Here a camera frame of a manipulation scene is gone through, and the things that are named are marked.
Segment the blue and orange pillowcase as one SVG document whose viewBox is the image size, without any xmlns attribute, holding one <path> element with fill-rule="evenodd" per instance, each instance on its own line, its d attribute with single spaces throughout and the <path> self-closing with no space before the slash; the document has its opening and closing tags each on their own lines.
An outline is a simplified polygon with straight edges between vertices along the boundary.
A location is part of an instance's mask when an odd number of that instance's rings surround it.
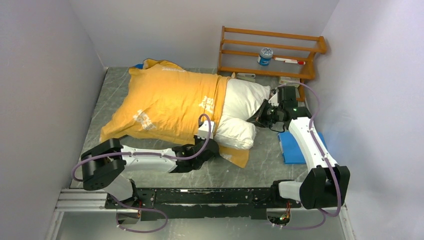
<svg viewBox="0 0 424 240">
<path fill-rule="evenodd" d="M 130 136 L 179 145 L 215 138 L 222 118 L 229 77 L 184 70 L 167 60 L 146 59 L 143 68 L 130 67 L 128 93 L 99 141 Z"/>
</svg>

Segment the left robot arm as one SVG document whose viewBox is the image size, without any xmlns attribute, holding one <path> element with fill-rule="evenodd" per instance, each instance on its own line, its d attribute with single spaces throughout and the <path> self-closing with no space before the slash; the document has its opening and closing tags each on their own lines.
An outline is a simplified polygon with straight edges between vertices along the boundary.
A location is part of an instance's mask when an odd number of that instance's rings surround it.
<svg viewBox="0 0 424 240">
<path fill-rule="evenodd" d="M 84 152 L 76 166 L 82 170 L 83 189 L 104 190 L 124 207 L 132 208 L 139 200 L 136 184 L 122 174 L 133 171 L 188 173 L 199 170 L 204 162 L 220 155 L 213 139 L 194 137 L 194 144 L 153 150 L 122 145 L 111 138 Z"/>
</svg>

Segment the white pillow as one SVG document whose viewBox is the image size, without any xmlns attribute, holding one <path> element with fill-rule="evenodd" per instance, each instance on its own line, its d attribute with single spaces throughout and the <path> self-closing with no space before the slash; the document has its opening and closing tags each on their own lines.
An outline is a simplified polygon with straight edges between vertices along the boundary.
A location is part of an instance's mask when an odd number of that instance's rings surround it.
<svg viewBox="0 0 424 240">
<path fill-rule="evenodd" d="M 231 78 L 227 82 L 222 114 L 214 140 L 224 147 L 249 150 L 254 145 L 256 127 L 248 122 L 269 98 L 270 86 Z"/>
</svg>

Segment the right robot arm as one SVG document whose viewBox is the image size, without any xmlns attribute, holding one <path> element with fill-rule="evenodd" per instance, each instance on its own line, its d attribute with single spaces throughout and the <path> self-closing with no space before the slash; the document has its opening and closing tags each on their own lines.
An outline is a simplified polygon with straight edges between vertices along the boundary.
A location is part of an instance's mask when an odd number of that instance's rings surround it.
<svg viewBox="0 0 424 240">
<path fill-rule="evenodd" d="M 282 207 L 289 199 L 305 209 L 341 208 L 345 202 L 351 173 L 341 166 L 326 149 L 314 126 L 314 118 L 306 106 L 299 106 L 296 88 L 289 84 L 277 87 L 247 121 L 257 127 L 272 129 L 283 124 L 283 131 L 295 139 L 304 157 L 308 174 L 304 181 L 279 180 L 273 184 L 270 202 Z"/>
</svg>

